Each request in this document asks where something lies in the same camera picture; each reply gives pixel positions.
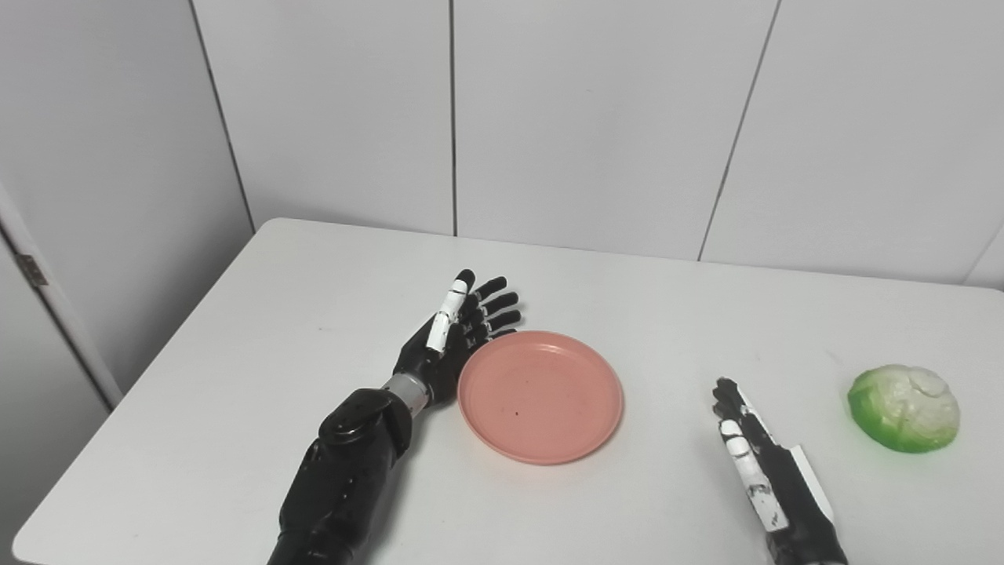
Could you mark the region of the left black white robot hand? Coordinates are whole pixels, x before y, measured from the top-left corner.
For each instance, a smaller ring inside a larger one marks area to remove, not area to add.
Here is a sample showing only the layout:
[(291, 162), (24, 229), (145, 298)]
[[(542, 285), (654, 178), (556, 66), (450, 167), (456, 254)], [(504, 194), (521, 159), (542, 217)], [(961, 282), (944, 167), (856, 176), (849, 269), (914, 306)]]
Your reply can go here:
[(451, 401), (466, 362), (492, 340), (516, 331), (519, 297), (505, 276), (477, 286), (464, 269), (438, 310), (406, 341), (384, 389), (412, 415)]

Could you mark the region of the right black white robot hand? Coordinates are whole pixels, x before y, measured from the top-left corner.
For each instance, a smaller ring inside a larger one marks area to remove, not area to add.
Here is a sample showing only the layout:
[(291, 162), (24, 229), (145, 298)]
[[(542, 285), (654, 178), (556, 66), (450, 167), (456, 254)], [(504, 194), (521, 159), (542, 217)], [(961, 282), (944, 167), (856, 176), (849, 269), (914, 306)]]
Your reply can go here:
[(719, 378), (712, 391), (718, 435), (765, 531), (775, 564), (846, 564), (833, 511), (800, 446), (783, 447), (737, 382)]

